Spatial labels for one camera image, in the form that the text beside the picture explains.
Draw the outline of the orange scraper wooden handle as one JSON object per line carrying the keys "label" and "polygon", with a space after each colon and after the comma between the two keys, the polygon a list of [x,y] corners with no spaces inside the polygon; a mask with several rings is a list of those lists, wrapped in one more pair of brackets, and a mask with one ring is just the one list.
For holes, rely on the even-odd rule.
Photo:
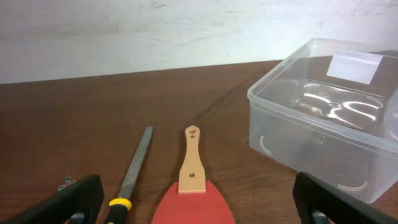
{"label": "orange scraper wooden handle", "polygon": [[186,152],[178,182],[160,201],[152,223],[235,224],[231,210],[218,189],[206,180],[199,154],[200,129],[185,130]]}

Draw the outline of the orange socket bit rail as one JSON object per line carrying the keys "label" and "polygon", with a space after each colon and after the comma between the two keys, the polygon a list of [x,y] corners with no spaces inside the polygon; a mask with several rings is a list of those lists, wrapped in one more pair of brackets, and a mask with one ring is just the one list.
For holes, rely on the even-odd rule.
{"label": "orange socket bit rail", "polygon": [[74,184],[75,182],[76,180],[74,178],[70,176],[65,177],[64,183],[58,187],[58,191],[65,189],[66,187],[68,187],[71,184]]}

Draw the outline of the metal file yellow black handle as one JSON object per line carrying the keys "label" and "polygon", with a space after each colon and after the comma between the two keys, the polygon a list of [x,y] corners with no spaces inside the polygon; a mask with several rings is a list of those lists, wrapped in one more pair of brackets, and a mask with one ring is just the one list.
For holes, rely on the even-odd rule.
{"label": "metal file yellow black handle", "polygon": [[123,224],[126,221],[128,211],[132,208],[131,195],[150,146],[153,130],[153,126],[146,127],[126,172],[118,196],[109,202],[109,212],[105,219],[105,224]]}

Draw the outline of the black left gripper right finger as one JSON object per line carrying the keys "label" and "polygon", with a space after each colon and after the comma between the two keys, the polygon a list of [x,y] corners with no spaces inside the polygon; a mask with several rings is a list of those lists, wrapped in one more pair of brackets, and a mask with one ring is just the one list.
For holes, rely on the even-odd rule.
{"label": "black left gripper right finger", "polygon": [[303,224],[397,224],[397,219],[307,172],[297,174],[292,195]]}

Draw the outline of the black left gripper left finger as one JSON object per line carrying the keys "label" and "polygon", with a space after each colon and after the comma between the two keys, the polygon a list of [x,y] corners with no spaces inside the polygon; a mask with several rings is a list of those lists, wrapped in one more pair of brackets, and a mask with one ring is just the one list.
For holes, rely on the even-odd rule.
{"label": "black left gripper left finger", "polygon": [[3,223],[89,223],[97,221],[104,199],[101,178],[90,174]]}

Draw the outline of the clear plastic container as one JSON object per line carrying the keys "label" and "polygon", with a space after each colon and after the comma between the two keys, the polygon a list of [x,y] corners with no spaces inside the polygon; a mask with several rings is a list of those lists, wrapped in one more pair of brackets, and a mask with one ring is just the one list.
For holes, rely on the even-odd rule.
{"label": "clear plastic container", "polygon": [[312,39],[248,90],[250,146],[366,203],[397,182],[397,50]]}

